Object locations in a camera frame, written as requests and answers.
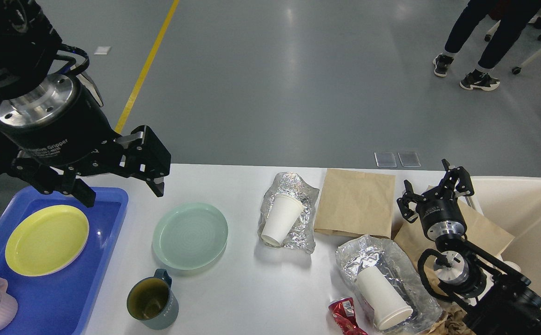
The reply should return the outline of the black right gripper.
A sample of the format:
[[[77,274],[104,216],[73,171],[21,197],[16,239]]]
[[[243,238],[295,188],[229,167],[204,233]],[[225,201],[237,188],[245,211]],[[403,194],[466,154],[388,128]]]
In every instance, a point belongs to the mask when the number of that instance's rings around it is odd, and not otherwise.
[[[427,197],[416,194],[408,180],[404,181],[402,196],[396,200],[400,213],[407,222],[415,222],[419,215],[423,233],[431,241],[445,235],[461,237],[466,233],[467,226],[457,199],[475,194],[471,176],[463,166],[455,167],[446,159],[441,161],[445,175],[440,183],[431,189],[434,200],[426,202]],[[417,204],[416,212],[410,208],[410,203]]]

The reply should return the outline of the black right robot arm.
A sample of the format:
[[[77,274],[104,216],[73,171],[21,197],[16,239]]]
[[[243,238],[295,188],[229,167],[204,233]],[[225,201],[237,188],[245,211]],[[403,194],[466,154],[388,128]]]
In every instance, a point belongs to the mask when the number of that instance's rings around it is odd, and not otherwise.
[[[432,297],[457,303],[464,324],[477,335],[541,335],[541,297],[531,280],[468,241],[468,227],[458,199],[474,195],[472,179],[462,167],[442,160],[445,175],[438,185],[417,194],[404,181],[396,200],[403,218],[421,221],[423,235],[435,248],[417,261],[421,283]]]

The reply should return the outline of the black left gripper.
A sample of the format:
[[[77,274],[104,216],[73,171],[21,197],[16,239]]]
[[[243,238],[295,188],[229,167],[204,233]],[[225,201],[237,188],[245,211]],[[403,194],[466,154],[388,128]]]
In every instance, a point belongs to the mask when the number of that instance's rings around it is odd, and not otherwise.
[[[41,194],[72,195],[87,208],[96,193],[74,170],[59,174],[51,168],[73,165],[91,174],[115,174],[144,181],[157,197],[172,155],[147,125],[119,136],[92,94],[78,78],[50,74],[24,96],[0,103],[0,131],[30,157],[13,159],[15,176]]]

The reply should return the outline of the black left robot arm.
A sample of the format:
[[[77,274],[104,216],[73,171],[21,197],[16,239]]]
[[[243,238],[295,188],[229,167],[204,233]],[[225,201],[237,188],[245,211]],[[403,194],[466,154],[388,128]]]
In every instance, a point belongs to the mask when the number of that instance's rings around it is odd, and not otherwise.
[[[172,156],[147,125],[115,132],[87,75],[89,55],[62,38],[34,0],[0,0],[0,173],[92,207],[83,177],[115,174],[164,195]]]

